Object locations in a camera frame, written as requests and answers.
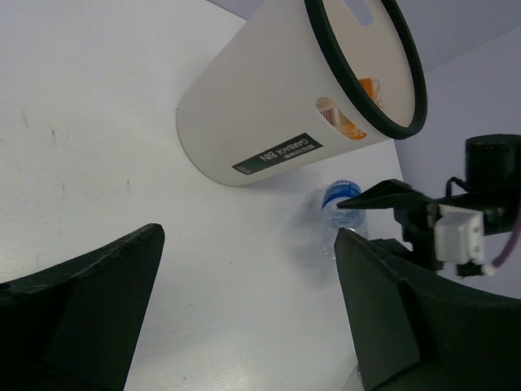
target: white wall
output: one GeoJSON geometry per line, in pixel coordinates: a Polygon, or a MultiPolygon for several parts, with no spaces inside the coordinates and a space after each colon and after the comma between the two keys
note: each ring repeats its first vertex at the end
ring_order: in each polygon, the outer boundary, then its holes
{"type": "MultiPolygon", "coordinates": [[[[248,19],[265,0],[209,0],[248,19]]],[[[344,0],[347,4],[362,0],[344,0]]],[[[521,27],[519,0],[397,0],[426,70],[521,27]]]]}
{"type": "MultiPolygon", "coordinates": [[[[442,196],[445,181],[464,178],[467,138],[491,133],[521,134],[521,28],[427,73],[429,115],[423,131],[396,143],[406,182],[429,196],[442,196]]],[[[495,257],[505,235],[487,238],[495,257]]],[[[521,248],[497,276],[465,283],[521,298],[521,248]]]]}

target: bin handle hole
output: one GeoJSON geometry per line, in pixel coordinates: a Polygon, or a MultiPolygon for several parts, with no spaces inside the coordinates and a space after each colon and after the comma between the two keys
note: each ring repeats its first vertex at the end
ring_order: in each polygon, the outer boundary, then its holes
{"type": "Polygon", "coordinates": [[[351,140],[362,140],[367,134],[353,124],[339,109],[336,103],[326,96],[317,99],[315,103],[317,111],[336,131],[351,140]]]}
{"type": "Polygon", "coordinates": [[[342,0],[362,27],[373,24],[374,17],[366,0],[342,0]]]}

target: garbage bin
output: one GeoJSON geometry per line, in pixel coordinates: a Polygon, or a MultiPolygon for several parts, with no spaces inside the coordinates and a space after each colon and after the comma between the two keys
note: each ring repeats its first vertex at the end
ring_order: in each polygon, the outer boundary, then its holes
{"type": "Polygon", "coordinates": [[[423,127],[427,89],[394,0],[267,0],[177,107],[194,165],[241,186],[423,127]]]}

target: black rim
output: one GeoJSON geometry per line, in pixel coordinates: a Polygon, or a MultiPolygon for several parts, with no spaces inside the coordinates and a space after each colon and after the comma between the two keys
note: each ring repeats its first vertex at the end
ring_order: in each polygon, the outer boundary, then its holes
{"type": "Polygon", "coordinates": [[[417,134],[427,118],[427,87],[422,63],[409,27],[395,0],[381,0],[404,47],[414,84],[414,115],[409,126],[398,125],[386,116],[361,86],[336,40],[323,0],[305,0],[315,37],[336,80],[355,108],[372,126],[389,138],[402,140],[417,134]]]}

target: label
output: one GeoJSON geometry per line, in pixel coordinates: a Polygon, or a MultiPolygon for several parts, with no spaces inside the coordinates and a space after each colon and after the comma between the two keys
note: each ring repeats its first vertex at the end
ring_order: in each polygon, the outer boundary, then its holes
{"type": "Polygon", "coordinates": [[[322,147],[323,145],[313,140],[309,134],[303,133],[285,143],[270,148],[254,157],[250,157],[249,159],[234,165],[233,168],[242,174],[252,175],[262,171],[263,169],[268,169],[274,165],[280,165],[285,161],[313,152],[322,147]]]}
{"type": "Polygon", "coordinates": [[[336,181],[326,189],[324,200],[322,201],[322,207],[324,208],[336,198],[355,198],[360,194],[361,188],[355,182],[346,181],[345,179],[336,181]]]}

